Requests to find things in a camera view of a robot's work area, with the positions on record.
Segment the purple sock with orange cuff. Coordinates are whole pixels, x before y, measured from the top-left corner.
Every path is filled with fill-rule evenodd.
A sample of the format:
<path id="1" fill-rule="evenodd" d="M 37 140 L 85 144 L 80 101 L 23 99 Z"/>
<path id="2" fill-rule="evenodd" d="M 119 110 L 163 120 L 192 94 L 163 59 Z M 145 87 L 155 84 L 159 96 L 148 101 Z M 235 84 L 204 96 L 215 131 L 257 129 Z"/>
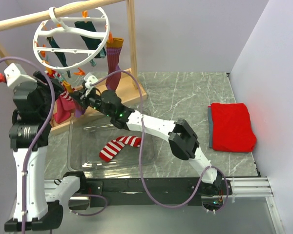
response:
<path id="1" fill-rule="evenodd" d="M 113 42 L 108 42 L 106 44 L 108 74 L 120 70 L 119 60 L 123 42 L 123 38 L 113 38 Z M 105 83 L 107 89 L 116 90 L 119 85 L 120 79 L 121 73 L 116 73 L 108 77 Z"/>

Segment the red white striped sock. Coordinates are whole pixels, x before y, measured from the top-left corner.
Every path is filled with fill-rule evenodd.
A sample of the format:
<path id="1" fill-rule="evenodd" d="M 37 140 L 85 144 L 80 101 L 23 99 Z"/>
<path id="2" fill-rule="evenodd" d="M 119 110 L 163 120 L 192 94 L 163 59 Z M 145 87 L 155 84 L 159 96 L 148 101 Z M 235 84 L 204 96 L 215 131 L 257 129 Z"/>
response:
<path id="1" fill-rule="evenodd" d="M 70 96 L 69 92 L 63 84 L 63 82 L 65 81 L 63 75 L 55 70 L 51 70 L 50 72 L 45 71 L 45 73 L 52 81 L 56 97 L 62 97 L 65 100 L 72 102 L 73 98 Z"/>
<path id="2" fill-rule="evenodd" d="M 99 157 L 104 162 L 110 162 L 125 146 L 138 148 L 140 147 L 141 142 L 141 137 L 120 136 L 109 141 L 99 152 Z"/>

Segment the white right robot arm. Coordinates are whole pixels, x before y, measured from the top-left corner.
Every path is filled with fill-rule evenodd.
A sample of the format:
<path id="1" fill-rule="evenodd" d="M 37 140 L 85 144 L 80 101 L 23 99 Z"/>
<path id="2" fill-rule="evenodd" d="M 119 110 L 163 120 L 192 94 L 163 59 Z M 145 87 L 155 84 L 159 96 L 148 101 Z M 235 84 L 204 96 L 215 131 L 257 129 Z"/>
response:
<path id="1" fill-rule="evenodd" d="M 90 107 L 109 117 L 114 127 L 149 134 L 168 142 L 172 154 L 188 161 L 199 174 L 201 182 L 198 191 L 205 196 L 219 194 L 224 176 L 206 158 L 197 134 L 186 120 L 164 120 L 144 115 L 122 104 L 114 90 L 97 93 L 95 87 L 89 85 L 79 90 L 78 94 L 76 100 L 83 108 Z"/>

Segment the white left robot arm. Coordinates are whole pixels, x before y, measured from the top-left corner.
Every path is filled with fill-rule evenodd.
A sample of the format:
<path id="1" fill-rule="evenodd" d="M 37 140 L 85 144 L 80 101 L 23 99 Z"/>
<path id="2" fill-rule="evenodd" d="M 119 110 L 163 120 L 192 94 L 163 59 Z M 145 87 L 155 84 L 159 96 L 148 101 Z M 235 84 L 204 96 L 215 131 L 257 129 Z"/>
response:
<path id="1" fill-rule="evenodd" d="M 82 196 L 88 189 L 84 173 L 70 172 L 45 196 L 43 167 L 51 131 L 49 122 L 55 100 L 64 87 L 44 73 L 36 71 L 34 75 L 32 78 L 16 69 L 5 72 L 16 106 L 9 131 L 17 168 L 16 206 L 4 225 L 5 232 L 10 233 L 59 228 L 70 198 L 74 194 Z"/>

